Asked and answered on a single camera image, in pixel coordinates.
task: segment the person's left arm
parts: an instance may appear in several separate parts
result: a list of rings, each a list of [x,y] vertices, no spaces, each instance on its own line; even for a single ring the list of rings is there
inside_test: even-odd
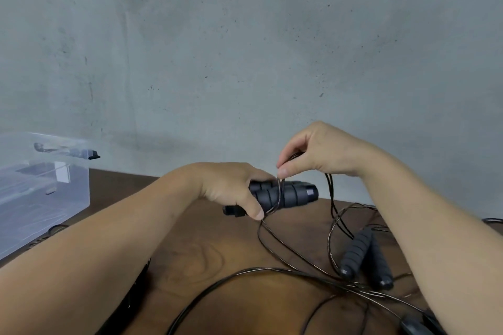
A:
[[[272,178],[243,163],[188,165],[50,237],[0,269],[0,333],[96,333],[192,202],[261,219],[248,184]]]

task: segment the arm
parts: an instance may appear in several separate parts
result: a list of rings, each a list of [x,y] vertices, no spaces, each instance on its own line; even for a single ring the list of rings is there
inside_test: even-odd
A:
[[[305,154],[285,163],[297,150]],[[398,159],[323,122],[294,136],[277,166],[281,178],[309,169],[361,177],[444,329],[500,332],[503,237],[490,227],[432,191]]]
[[[179,215],[200,197],[263,211],[248,164],[200,163],[50,237],[0,269],[0,333],[94,334],[119,305]]]

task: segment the plastic storage box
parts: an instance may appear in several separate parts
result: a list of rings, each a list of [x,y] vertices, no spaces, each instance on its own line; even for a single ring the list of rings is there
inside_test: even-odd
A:
[[[87,141],[0,135],[0,259],[89,206]]]

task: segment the person's right arm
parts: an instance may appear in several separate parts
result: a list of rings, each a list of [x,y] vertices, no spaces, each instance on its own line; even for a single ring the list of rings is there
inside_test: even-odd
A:
[[[299,150],[305,153],[287,161]],[[503,236],[398,159],[323,122],[295,135],[277,167],[279,178],[311,169],[360,177],[445,331],[501,333]]]

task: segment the fingernail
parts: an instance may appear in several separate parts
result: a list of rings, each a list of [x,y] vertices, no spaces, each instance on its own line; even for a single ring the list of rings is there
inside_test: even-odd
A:
[[[262,220],[262,219],[264,218],[264,216],[265,216],[265,215],[264,215],[264,211],[263,211],[263,210],[260,210],[254,218],[255,218],[255,220],[257,220],[257,221],[260,221],[260,220]]]
[[[287,175],[287,173],[286,173],[286,169],[284,169],[284,168],[280,168],[280,169],[278,170],[278,178],[283,179],[283,178],[285,178],[285,177],[286,177],[286,175]]]

